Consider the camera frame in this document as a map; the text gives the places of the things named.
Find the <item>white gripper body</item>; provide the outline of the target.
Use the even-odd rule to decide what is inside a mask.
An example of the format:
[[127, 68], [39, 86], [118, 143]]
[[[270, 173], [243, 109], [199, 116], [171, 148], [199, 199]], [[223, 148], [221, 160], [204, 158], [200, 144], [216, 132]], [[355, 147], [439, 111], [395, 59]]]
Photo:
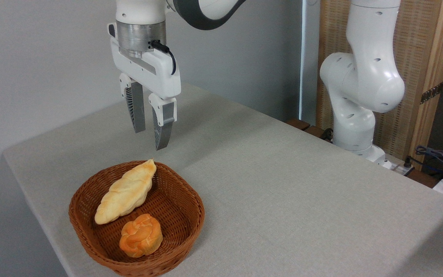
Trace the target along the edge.
[[171, 99], [181, 93], [180, 70], [174, 65], [174, 58], [151, 46], [156, 41], [160, 45], [167, 43], [165, 23], [109, 23], [108, 33], [118, 70], [161, 99]]

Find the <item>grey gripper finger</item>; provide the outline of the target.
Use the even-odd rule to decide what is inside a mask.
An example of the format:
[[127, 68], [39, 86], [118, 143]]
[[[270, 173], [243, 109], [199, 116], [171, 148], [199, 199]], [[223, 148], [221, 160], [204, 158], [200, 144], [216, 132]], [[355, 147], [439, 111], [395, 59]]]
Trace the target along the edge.
[[145, 130], [143, 86], [125, 73], [121, 73], [119, 80], [121, 95], [126, 100], [133, 129], [135, 133], [140, 133]]
[[172, 126], [177, 121], [177, 100], [176, 98], [162, 100], [155, 93], [151, 93], [149, 103], [153, 114], [155, 149], [164, 149], [169, 143]]

